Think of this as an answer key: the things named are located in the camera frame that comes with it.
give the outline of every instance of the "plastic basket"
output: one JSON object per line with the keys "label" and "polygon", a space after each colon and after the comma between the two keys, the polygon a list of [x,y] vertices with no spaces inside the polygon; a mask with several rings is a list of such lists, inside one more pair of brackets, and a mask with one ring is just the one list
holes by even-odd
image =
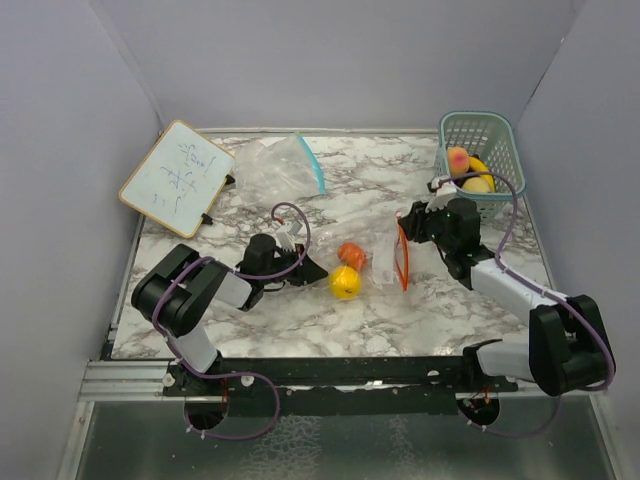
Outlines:
{"label": "plastic basket", "polygon": [[[506,118],[490,112],[451,112],[440,120],[440,145],[436,155],[438,176],[451,176],[447,162],[449,147],[462,147],[477,155],[492,172],[506,177],[515,187],[518,198],[527,186],[516,150],[513,130]],[[492,193],[466,192],[458,188],[458,196],[478,205],[482,223],[488,223],[511,201],[511,192],[499,179]]]}

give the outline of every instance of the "white wall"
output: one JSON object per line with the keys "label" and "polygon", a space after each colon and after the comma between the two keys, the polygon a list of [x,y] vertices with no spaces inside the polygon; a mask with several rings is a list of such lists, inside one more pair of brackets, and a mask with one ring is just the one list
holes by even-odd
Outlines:
{"label": "white wall", "polygon": [[165,123],[432,128],[516,122],[583,0],[92,0]]}
{"label": "white wall", "polygon": [[0,15],[0,477],[56,475],[135,217],[118,188],[158,121],[86,1]]}
{"label": "white wall", "polygon": [[640,2],[589,0],[517,127],[551,269],[600,305],[618,363],[611,388],[640,471]]}

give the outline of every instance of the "marble surface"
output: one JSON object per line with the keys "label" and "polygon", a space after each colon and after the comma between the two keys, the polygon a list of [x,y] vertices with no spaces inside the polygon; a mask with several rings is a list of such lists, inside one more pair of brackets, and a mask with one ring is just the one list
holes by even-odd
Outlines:
{"label": "marble surface", "polygon": [[[330,256],[318,239],[329,238],[343,226],[357,226],[362,218],[375,223],[368,232],[384,230],[382,225],[387,225],[397,209],[407,212],[413,201],[428,195],[425,184],[435,176],[435,135],[305,138],[322,165],[328,191],[326,196],[297,202],[311,222],[316,242],[310,255],[319,263]],[[232,152],[251,140],[214,139]],[[515,269],[548,285],[524,202],[520,205],[523,208],[504,258]],[[510,214],[511,206],[507,206],[491,226],[482,227],[482,240],[489,248],[495,248],[502,238]],[[186,243],[201,255],[235,265],[251,235],[275,231],[268,212],[243,207],[233,189],[221,193],[210,215],[215,224],[201,227],[192,239],[179,238],[145,220],[112,358],[170,357],[160,335],[131,306],[130,297],[137,282],[176,244]],[[288,216],[293,214],[282,211],[282,215],[292,218]],[[337,301],[324,282],[287,287],[265,294],[247,313],[214,301],[203,319],[205,329],[227,357],[453,355],[465,345],[491,338],[526,340],[526,325],[493,300],[453,280],[432,244],[412,244],[410,258],[406,293],[397,285],[381,290],[365,281],[361,295],[345,302]]]}

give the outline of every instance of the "wooden whiteboard frame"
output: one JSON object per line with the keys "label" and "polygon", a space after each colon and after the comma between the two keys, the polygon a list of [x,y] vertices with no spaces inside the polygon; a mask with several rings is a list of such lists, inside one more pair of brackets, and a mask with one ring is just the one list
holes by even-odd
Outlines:
{"label": "wooden whiteboard frame", "polygon": [[[227,155],[229,155],[231,158],[235,159],[235,157],[233,156],[233,154],[231,152],[229,152],[226,148],[221,147],[220,145],[218,145],[215,142],[212,142],[211,140],[209,140],[207,137],[205,137],[204,135],[202,135],[201,133],[197,132],[191,125],[189,125],[188,123],[186,123],[183,120],[174,120],[173,122],[171,122],[171,124],[165,128],[164,132],[162,132],[162,136],[156,141],[156,143],[153,145],[153,148],[151,150],[149,150],[149,153],[147,153],[147,155],[144,157],[144,159],[142,159],[142,161],[140,162],[140,164],[137,166],[137,168],[135,169],[135,171],[131,174],[131,176],[129,177],[129,179],[126,181],[126,183],[122,186],[122,188],[120,189],[120,191],[118,192],[118,198],[120,198],[120,201],[122,203],[124,203],[125,205],[128,205],[129,207],[133,208],[134,210],[142,213],[144,216],[149,217],[150,219],[152,219],[154,222],[159,223],[160,225],[162,225],[165,228],[168,228],[169,230],[171,230],[172,232],[180,235],[182,238],[193,238],[196,234],[196,232],[198,231],[198,229],[200,228],[200,226],[202,225],[202,221],[203,219],[200,219],[200,222],[196,225],[196,228],[193,230],[193,232],[191,232],[188,235],[183,235],[182,232],[178,232],[177,230],[175,230],[173,227],[167,225],[166,223],[164,223],[162,220],[159,220],[158,218],[154,217],[153,215],[151,215],[149,212],[144,211],[141,208],[138,208],[136,205],[133,205],[131,203],[129,203],[128,201],[126,201],[123,197],[122,197],[122,192],[124,192],[124,190],[127,188],[127,186],[129,185],[129,183],[131,182],[131,180],[133,180],[133,178],[136,176],[136,174],[138,173],[138,170],[140,170],[140,168],[142,168],[142,166],[144,165],[144,163],[147,161],[147,159],[151,156],[151,154],[155,151],[156,147],[160,144],[160,142],[162,142],[162,139],[164,138],[164,136],[167,134],[167,132],[169,130],[171,130],[171,127],[173,127],[174,124],[176,123],[181,123],[182,125],[184,125],[185,127],[189,128],[190,130],[193,131],[193,133],[195,133],[196,135],[198,135],[199,137],[204,138],[207,142],[215,145],[217,148],[219,148],[220,150],[222,150],[224,153],[226,153]],[[218,191],[216,192],[216,194],[213,196],[213,199],[211,200],[211,203],[209,204],[209,206],[207,207],[207,209],[204,212],[201,213],[208,213],[209,210],[211,210],[211,207],[213,207],[214,202],[216,201],[216,198],[218,198],[218,195],[220,195],[220,192],[222,191],[222,189],[224,188],[225,184],[223,183],[222,186],[218,189]]]}

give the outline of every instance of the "clear plastic bag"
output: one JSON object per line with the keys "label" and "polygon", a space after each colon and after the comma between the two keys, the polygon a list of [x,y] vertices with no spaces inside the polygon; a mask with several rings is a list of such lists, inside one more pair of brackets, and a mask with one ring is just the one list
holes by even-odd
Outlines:
{"label": "clear plastic bag", "polygon": [[[359,271],[359,296],[402,293],[396,269],[396,259],[402,262],[397,249],[398,224],[393,214],[371,215],[343,220],[315,228],[309,256],[329,273],[347,265],[338,257],[338,250],[345,243],[360,247],[366,255],[366,265]],[[329,288],[322,281],[316,288]]]}
{"label": "clear plastic bag", "polygon": [[298,134],[269,146],[251,142],[238,149],[235,159],[236,188],[245,206],[271,208],[326,193],[322,169]]}

